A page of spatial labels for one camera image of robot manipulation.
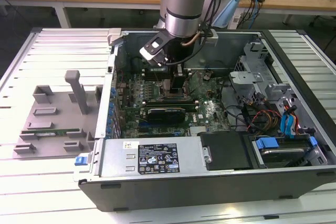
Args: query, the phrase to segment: green circuit board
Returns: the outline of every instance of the green circuit board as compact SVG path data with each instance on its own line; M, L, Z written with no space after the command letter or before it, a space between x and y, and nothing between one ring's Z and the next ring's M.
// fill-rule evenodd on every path
M198 71L186 82L185 99L197 100L198 103L193 112L185 113L184 122L176 125L151 125L146 120L147 109L143 107L143 101L160 101L163 82L145 81L141 75L131 76L123 85L125 88L119 90L122 94L119 95L120 109L125 116L121 125L122 137L192 136L194 129L210 132L229 130L229 122L218 100L216 79L205 81L204 74L204 71Z

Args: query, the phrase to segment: label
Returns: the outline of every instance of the label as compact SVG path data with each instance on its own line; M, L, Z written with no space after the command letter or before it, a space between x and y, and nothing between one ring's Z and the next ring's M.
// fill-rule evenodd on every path
M56 136L56 133L47 132L47 133L35 133L36 136Z
M138 172L142 175L180 172L176 144L139 145L138 157Z
M139 146L139 141L128 141L122 143L123 149L137 149Z

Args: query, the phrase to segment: power supply label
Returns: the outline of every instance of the power supply label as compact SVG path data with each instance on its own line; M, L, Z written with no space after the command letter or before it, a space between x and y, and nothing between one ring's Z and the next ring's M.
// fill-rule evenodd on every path
M176 144L139 145L140 174L179 173L180 163Z

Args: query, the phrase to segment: screw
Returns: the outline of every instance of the screw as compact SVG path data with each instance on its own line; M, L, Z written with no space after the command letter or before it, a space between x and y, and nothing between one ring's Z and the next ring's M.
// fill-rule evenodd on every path
M210 163L211 163L211 158L210 158L210 156L204 156L204 161L205 161L207 164L210 164Z

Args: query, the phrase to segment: blue latch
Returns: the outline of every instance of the blue latch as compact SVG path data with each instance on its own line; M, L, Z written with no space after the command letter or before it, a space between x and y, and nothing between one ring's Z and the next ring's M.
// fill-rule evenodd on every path
M258 149L278 148L279 144L275 137L261 137L256 141Z
M80 166L80 165L88 165L88 158L87 157L76 157L75 158L75 165Z
M117 94L116 89L115 89L115 88L112 88L112 89L111 89L111 95L112 95L113 97L115 97L116 94Z
M313 147L317 146L317 141L316 141L315 137L311 136L309 138L309 140L310 140L310 143Z

